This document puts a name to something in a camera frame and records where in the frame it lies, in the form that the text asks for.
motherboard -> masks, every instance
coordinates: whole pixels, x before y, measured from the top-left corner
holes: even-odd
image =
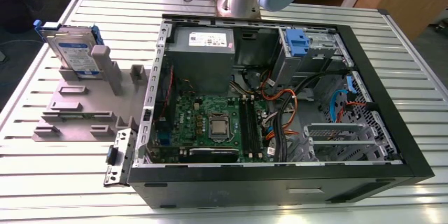
[[[159,163],[268,162],[259,126],[266,107],[254,98],[179,96],[174,129],[158,132],[152,159]]]

metal bracket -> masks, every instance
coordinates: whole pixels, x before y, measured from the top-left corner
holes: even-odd
[[[111,145],[107,160],[108,168],[104,187],[126,187],[131,170],[134,146],[138,134],[132,129],[119,131],[114,145]]]

power supply label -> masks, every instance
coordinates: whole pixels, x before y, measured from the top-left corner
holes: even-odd
[[[74,71],[82,75],[92,76],[100,73],[100,69],[90,56],[90,47],[87,44],[59,43],[66,61]]]
[[[199,47],[227,47],[226,34],[191,33],[188,45]]]

green circuit board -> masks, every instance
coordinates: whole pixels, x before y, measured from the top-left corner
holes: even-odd
[[[176,153],[183,147],[227,147],[240,151],[239,162],[267,162],[266,154],[262,157],[248,158],[243,154],[242,131],[240,131],[240,107],[239,98],[215,96],[178,97],[175,112],[175,128],[171,132],[168,146],[160,148],[163,163],[176,162]],[[255,110],[262,115],[267,110],[264,101],[255,101]],[[216,141],[210,138],[210,117],[223,115],[228,120],[230,137]],[[258,130],[262,139],[262,128]]]

metal table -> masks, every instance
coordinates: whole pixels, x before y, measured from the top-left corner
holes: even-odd
[[[72,0],[60,22],[96,22],[122,68],[151,66],[163,13],[214,15],[196,0]],[[34,142],[58,86],[59,59],[44,45],[0,114],[0,220],[39,223],[448,222],[448,92],[387,15],[371,9],[291,5],[264,19],[351,25],[415,136],[435,178],[335,205],[150,209],[132,188],[103,188],[110,143]]]

